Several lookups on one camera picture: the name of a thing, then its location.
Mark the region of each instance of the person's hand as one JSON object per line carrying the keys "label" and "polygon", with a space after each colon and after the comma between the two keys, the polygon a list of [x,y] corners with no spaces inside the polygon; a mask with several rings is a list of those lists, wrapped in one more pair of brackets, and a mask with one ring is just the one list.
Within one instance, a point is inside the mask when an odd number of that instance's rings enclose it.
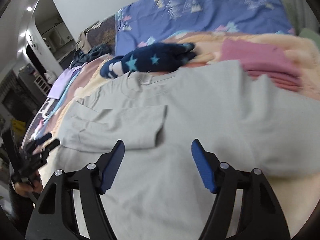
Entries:
{"label": "person's hand", "polygon": [[[35,175],[40,176],[39,171],[36,171]],[[23,197],[28,196],[29,192],[36,192],[36,193],[42,192],[43,186],[42,186],[41,179],[40,179],[40,181],[34,180],[33,185],[34,185],[34,188],[31,187],[29,184],[26,184],[23,182],[17,182],[14,184],[14,190],[16,191],[16,193],[18,193],[20,196],[23,196]]]}

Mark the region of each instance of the metal screw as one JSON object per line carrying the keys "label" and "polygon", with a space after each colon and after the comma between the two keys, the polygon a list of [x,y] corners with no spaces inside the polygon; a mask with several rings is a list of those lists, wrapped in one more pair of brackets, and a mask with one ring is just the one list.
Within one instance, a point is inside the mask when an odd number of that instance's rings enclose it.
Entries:
{"label": "metal screw", "polygon": [[89,163],[88,165],[87,165],[87,169],[88,170],[93,170],[93,169],[95,169],[96,168],[96,164],[95,163]]}
{"label": "metal screw", "polygon": [[261,175],[262,174],[262,171],[258,168],[255,168],[253,169],[253,173],[256,174],[256,175]]}
{"label": "metal screw", "polygon": [[220,163],[220,168],[226,170],[227,168],[229,168],[229,164],[228,163]]}
{"label": "metal screw", "polygon": [[56,170],[56,171],[54,172],[54,174],[55,174],[56,176],[60,176],[60,175],[62,174],[62,170]]}

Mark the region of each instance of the ceiling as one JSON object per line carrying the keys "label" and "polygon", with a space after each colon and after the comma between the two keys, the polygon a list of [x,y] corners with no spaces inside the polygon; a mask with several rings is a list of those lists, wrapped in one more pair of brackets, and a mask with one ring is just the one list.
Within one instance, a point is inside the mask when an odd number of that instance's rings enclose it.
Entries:
{"label": "ceiling", "polygon": [[33,13],[36,24],[40,24],[58,14],[59,12],[53,0],[39,0]]}

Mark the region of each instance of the blue bedsheet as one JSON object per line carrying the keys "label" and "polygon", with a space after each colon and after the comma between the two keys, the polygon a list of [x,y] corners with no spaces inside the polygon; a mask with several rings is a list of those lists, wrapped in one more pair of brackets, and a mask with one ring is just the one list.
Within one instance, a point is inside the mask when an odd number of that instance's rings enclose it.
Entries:
{"label": "blue bedsheet", "polygon": [[280,0],[140,0],[116,14],[116,55],[174,33],[294,33]]}

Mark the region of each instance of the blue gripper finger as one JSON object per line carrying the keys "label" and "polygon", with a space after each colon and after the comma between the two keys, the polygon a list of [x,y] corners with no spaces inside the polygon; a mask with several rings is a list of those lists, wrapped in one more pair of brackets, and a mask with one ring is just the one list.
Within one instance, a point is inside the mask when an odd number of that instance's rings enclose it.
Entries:
{"label": "blue gripper finger", "polygon": [[208,190],[210,190],[211,193],[214,193],[217,189],[214,183],[214,171],[211,169],[209,163],[207,162],[204,156],[204,150],[197,139],[194,140],[191,144],[191,153],[193,156],[193,160],[195,161],[198,171],[200,173],[204,186]]}
{"label": "blue gripper finger", "polygon": [[108,189],[111,188],[113,181],[115,180],[116,174],[124,157],[124,143],[119,140],[112,151],[111,159],[108,164],[104,168],[102,172],[102,182],[100,189],[103,193],[105,193]]}

